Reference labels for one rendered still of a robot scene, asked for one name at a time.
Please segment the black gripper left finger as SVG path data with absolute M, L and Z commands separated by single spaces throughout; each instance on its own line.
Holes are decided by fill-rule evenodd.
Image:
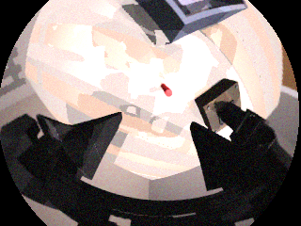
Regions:
M 121 113 L 113 113 L 72 125 L 63 121 L 53 121 L 53 118 L 41 116 L 41 114 L 35 118 L 38 118 L 42 134 L 46 133 L 49 139 L 60 143 L 71 161 L 82 171 L 83 177 L 91 181 L 101 165 L 106 148 L 109 147 L 113 136 L 118 131 Z

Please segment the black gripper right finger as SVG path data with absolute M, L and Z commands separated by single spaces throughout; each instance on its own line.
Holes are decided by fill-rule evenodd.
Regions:
M 195 121 L 192 121 L 189 132 L 198 153 L 207 191 L 222 188 L 223 181 L 227 181 L 233 173 L 240 170 L 253 155 L 266 151 L 270 144 L 263 142 L 242 146 Z

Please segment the dark red peg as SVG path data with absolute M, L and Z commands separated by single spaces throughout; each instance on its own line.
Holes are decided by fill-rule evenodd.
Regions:
M 161 84 L 162 90 L 165 92 L 166 97 L 170 97 L 173 94 L 173 91 L 166 86 L 166 84 Z

